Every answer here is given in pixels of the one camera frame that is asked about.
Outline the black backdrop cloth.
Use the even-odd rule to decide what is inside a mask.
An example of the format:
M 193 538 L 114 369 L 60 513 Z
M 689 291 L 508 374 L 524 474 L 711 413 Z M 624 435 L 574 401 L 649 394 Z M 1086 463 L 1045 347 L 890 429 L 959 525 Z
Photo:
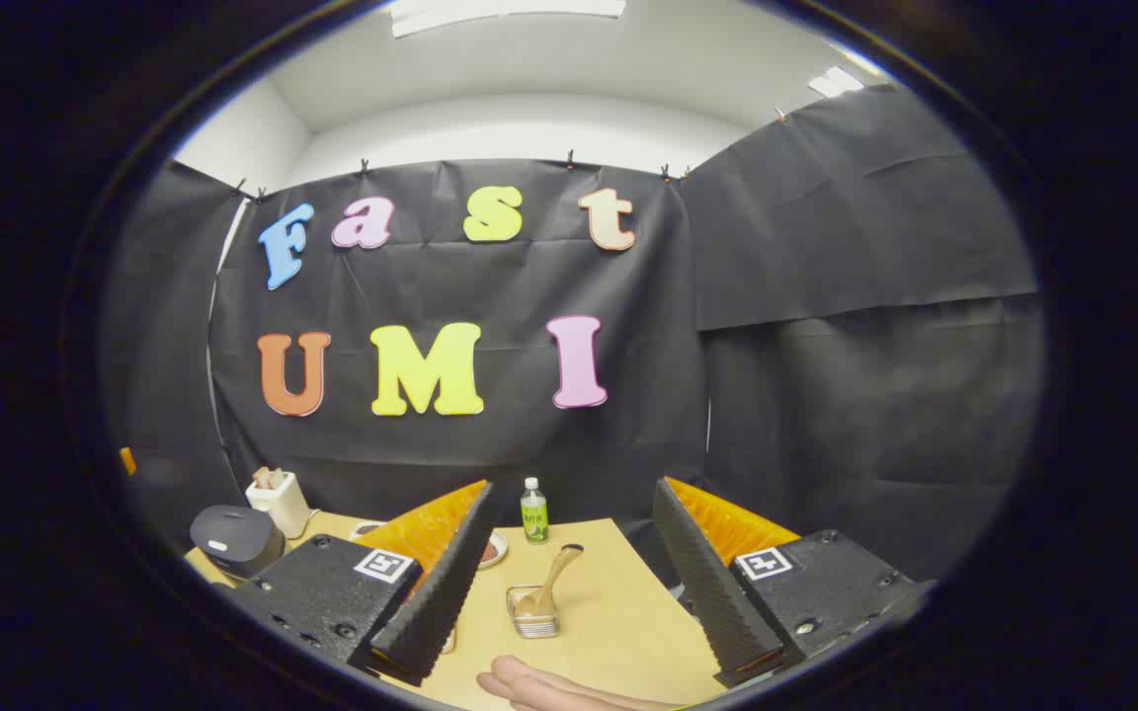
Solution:
M 663 584 L 669 476 L 947 576 L 1011 489 L 1044 314 L 983 166 L 897 86 L 819 101 L 685 180 L 426 162 L 250 202 L 160 172 L 98 337 L 114 448 L 164 539 L 257 468 L 391 518 L 489 480 L 516 524 L 612 518 Z

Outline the metal wire chopstick holder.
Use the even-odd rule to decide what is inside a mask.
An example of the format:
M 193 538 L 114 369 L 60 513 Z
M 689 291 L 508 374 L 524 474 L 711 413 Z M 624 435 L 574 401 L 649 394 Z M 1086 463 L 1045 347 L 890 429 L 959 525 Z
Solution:
M 552 638 L 560 633 L 554 594 L 544 590 L 542 585 L 510 587 L 506 604 L 516 633 L 521 638 Z

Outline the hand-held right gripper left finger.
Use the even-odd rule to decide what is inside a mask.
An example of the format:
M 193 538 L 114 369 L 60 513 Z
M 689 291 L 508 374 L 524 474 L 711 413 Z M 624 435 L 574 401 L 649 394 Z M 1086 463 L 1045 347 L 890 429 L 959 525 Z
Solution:
M 236 586 L 231 601 L 304 653 L 419 685 L 446 647 L 496 522 L 494 487 L 480 480 L 354 541 L 313 535 Z

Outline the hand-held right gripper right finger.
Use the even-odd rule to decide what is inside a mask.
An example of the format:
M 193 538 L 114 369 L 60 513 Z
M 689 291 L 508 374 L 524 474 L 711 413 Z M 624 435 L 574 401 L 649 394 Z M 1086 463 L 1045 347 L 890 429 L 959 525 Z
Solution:
M 800 536 L 665 477 L 652 518 L 728 688 L 912 615 L 925 584 L 825 529 Z

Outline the green tea bottle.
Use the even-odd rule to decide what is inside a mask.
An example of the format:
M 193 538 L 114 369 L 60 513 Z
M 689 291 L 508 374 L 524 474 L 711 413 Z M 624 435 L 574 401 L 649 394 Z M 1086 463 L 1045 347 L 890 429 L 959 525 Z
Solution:
M 547 498 L 541 491 L 536 477 L 526 477 L 523 493 L 519 498 L 523 535 L 528 543 L 541 544 L 549 540 Z

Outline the small ceiling light panel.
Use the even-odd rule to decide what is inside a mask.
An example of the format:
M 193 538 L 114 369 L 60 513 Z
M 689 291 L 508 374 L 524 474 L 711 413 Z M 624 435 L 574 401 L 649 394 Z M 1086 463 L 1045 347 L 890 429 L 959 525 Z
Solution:
M 865 89 L 861 81 L 853 77 L 844 68 L 838 66 L 830 67 L 823 72 L 822 75 L 810 78 L 807 82 L 807 86 L 809 90 L 813 90 L 814 93 L 827 99 L 836 98 L 836 96 L 846 93 L 856 93 L 856 91 Z

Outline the wooden spoon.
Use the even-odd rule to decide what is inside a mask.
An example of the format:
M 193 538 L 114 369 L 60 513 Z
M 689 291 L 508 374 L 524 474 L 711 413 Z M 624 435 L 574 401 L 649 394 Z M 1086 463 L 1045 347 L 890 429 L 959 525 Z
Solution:
M 582 557 L 586 548 L 582 544 L 572 543 L 561 546 L 549 567 L 549 572 L 543 577 L 541 585 L 523 587 L 519 597 L 512 603 L 512 615 L 516 620 L 531 620 L 533 618 L 550 618 L 555 615 L 556 603 L 554 587 L 566 568 L 574 561 Z

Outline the dark grey rice cooker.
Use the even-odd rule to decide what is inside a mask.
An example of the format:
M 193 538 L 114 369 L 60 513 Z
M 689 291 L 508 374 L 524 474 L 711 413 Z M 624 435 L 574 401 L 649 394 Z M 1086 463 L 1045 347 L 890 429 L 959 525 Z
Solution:
M 204 557 L 236 581 L 267 570 L 284 554 L 284 534 L 265 512 L 216 505 L 193 516 L 190 537 Z

